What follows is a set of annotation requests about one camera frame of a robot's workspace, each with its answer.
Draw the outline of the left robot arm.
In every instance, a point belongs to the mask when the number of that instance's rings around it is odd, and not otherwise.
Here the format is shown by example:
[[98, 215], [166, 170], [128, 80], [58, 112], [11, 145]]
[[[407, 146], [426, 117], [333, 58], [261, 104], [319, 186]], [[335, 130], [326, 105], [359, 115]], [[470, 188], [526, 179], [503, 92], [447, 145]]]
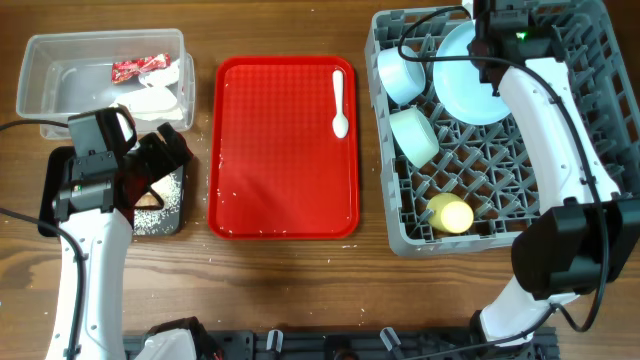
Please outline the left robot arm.
[[123, 274], [135, 205], [193, 157], [170, 123], [139, 137], [128, 109], [70, 117], [74, 147], [52, 200], [61, 275], [49, 359], [121, 359]]

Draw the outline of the white rice pile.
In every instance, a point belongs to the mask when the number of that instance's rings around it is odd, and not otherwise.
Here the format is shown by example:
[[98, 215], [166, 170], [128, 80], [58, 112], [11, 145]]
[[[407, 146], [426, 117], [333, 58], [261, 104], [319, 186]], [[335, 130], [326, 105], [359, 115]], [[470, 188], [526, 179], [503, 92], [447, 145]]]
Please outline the white rice pile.
[[165, 236], [181, 226], [183, 182], [178, 169], [151, 185], [137, 203], [133, 233], [136, 236]]

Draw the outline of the white napkin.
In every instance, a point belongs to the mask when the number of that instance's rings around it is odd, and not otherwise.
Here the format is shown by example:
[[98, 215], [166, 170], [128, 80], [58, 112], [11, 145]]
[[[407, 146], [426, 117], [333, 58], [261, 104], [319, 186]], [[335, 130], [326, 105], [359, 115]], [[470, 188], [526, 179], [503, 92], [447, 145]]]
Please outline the white napkin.
[[119, 95], [111, 107], [123, 105], [136, 119], [144, 121], [182, 120], [183, 111], [176, 95], [169, 89], [170, 85], [178, 83], [179, 77], [180, 60], [165, 69], [142, 73], [138, 80], [143, 88]]

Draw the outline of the yellow plastic cup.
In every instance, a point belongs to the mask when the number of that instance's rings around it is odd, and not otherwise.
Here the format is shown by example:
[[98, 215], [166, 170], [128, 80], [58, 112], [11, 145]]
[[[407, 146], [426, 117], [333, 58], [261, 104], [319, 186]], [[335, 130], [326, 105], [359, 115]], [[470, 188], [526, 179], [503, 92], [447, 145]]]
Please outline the yellow plastic cup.
[[434, 196], [429, 200], [427, 209], [433, 212], [428, 223], [442, 232], [464, 233], [474, 222], [474, 212], [471, 207], [453, 193]]

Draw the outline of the white plastic spoon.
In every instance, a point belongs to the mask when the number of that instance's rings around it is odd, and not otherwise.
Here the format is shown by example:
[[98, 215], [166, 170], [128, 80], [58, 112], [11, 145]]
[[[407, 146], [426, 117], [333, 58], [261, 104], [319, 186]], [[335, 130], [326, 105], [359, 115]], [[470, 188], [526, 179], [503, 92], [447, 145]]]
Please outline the white plastic spoon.
[[343, 139], [347, 136], [349, 131], [349, 121], [344, 114], [344, 74], [340, 70], [335, 70], [332, 73], [333, 91], [336, 114], [332, 120], [332, 129], [334, 135]]

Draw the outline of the red snack wrapper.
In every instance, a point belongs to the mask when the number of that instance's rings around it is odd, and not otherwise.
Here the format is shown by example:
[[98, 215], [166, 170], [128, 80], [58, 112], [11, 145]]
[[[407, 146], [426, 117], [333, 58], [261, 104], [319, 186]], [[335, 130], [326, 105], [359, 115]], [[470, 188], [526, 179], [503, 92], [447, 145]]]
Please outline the red snack wrapper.
[[170, 65], [171, 57], [168, 53], [116, 62], [112, 64], [111, 82], [113, 84], [120, 84], [134, 76], [165, 69]]

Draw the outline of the light blue bowl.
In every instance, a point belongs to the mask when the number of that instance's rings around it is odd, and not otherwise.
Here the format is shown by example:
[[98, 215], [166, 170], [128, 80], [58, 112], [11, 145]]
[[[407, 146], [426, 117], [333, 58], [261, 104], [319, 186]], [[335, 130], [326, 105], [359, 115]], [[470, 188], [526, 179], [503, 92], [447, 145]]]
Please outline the light blue bowl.
[[382, 50], [377, 63], [381, 83], [394, 103], [407, 105], [424, 91], [426, 74], [423, 66], [402, 58], [398, 47]]

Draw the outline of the large light blue plate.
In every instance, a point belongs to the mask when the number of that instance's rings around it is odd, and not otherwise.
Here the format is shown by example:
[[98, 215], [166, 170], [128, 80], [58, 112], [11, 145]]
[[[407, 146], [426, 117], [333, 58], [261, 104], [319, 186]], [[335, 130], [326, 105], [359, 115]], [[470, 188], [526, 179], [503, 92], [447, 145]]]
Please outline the large light blue plate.
[[[474, 23], [462, 23], [444, 38], [436, 56], [467, 56], [474, 37]], [[464, 123], [490, 125], [511, 114], [504, 101], [492, 95], [492, 86], [479, 81], [479, 70], [469, 60], [435, 62], [433, 84], [445, 110]]]

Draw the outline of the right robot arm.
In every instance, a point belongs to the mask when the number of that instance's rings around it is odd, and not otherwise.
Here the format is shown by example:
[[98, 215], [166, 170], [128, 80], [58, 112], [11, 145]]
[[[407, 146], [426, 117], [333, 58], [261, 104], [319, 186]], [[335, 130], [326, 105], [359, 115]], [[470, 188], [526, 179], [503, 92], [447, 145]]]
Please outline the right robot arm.
[[539, 218], [514, 240], [513, 278], [478, 314], [485, 342], [515, 346], [582, 295], [593, 302], [577, 332], [594, 323], [608, 283], [639, 238], [639, 202], [624, 199], [600, 161], [570, 90], [556, 30], [522, 1], [468, 1], [468, 47], [481, 82], [510, 109], [539, 192]]

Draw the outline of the green bowl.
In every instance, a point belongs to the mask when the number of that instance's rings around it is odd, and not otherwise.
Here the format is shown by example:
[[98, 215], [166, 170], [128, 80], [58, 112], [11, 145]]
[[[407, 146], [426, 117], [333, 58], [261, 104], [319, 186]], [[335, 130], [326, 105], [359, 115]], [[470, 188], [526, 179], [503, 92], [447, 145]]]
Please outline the green bowl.
[[422, 168], [439, 152], [439, 142], [426, 116], [416, 107], [390, 115], [392, 134], [404, 155]]

